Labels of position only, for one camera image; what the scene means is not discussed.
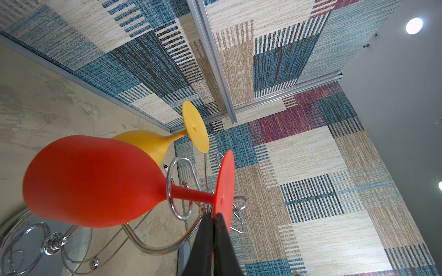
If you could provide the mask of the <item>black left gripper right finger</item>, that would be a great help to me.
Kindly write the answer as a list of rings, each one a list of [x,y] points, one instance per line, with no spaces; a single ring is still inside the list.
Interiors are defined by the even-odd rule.
[[[214,275],[243,275],[231,244],[227,225],[221,213],[218,213],[214,220]]]

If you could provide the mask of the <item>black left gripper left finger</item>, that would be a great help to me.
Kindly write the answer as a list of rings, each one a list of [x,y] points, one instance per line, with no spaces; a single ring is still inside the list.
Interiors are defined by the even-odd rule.
[[[210,276],[212,274],[213,226],[212,214],[204,213],[182,276]]]

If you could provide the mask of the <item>red plastic wine glass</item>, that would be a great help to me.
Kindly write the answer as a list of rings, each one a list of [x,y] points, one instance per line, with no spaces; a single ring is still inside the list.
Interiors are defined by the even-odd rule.
[[[182,199],[213,205],[226,225],[233,215],[235,162],[225,153],[215,193],[173,185],[159,165],[140,148],[106,138],[74,135],[43,148],[28,166],[23,180],[26,206],[37,216],[71,224],[125,224],[156,203]]]

